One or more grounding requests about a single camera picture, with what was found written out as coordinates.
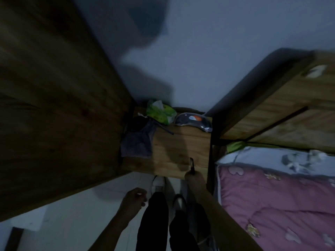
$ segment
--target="person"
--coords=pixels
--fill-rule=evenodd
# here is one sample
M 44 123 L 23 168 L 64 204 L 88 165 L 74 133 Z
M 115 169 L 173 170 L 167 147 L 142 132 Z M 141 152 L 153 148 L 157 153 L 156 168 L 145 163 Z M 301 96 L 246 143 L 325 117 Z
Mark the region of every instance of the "person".
M 253 238 L 232 219 L 206 188 L 201 173 L 185 174 L 185 180 L 202 205 L 211 225 L 216 245 L 223 250 L 262 250 Z M 165 251 L 168 238 L 169 209 L 165 200 L 165 178 L 156 176 L 152 183 L 152 197 L 145 210 L 137 234 L 136 251 Z M 116 215 L 91 246 L 89 251 L 113 251 L 121 232 L 145 206 L 146 190 L 135 188 L 123 198 Z M 189 232 L 186 219 L 186 202 L 177 195 L 173 202 L 175 217 L 170 224 L 170 247 L 172 251 L 198 251 L 194 236 Z

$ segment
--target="gray towel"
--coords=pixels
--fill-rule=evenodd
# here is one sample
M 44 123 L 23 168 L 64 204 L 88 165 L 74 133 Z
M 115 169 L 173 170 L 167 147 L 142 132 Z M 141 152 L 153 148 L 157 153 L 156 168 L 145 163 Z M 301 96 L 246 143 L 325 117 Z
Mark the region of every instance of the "gray towel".
M 149 120 L 140 131 L 128 131 L 121 141 L 121 156 L 151 158 L 152 139 L 155 131 L 156 124 L 152 120 Z

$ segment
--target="hand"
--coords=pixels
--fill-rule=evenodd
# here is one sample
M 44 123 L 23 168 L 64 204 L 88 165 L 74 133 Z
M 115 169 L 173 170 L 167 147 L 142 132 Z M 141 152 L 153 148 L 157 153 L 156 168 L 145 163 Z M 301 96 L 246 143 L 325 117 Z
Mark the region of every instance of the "hand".
M 122 219 L 125 224 L 128 223 L 137 215 L 141 207 L 145 206 L 147 191 L 142 188 L 130 190 L 123 198 L 120 208 L 116 215 Z
M 185 174 L 185 180 L 194 194 L 196 201 L 200 203 L 201 197 L 208 193 L 204 177 L 198 171 L 195 171 L 194 175 L 191 174 L 191 172 L 187 172 Z

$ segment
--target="sneaker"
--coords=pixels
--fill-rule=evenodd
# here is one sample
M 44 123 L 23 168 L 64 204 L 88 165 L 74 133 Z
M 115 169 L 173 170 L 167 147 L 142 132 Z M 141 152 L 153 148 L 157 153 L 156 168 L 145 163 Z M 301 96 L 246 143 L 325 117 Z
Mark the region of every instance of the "sneaker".
M 186 205 L 186 200 L 181 194 L 176 194 L 173 203 L 172 203 L 172 208 L 174 212 L 176 211 L 183 211 L 185 214 L 187 214 L 187 205 Z
M 165 177 L 161 177 L 156 175 L 155 178 L 152 181 L 151 185 L 151 195 L 155 192 L 163 192 L 165 191 Z

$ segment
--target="pink blanket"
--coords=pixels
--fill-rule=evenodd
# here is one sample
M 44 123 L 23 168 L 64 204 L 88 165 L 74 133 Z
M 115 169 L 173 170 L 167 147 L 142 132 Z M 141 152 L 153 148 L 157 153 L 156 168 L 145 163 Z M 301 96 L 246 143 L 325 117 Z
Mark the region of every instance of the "pink blanket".
M 335 248 L 335 181 L 220 167 L 222 207 L 263 250 Z

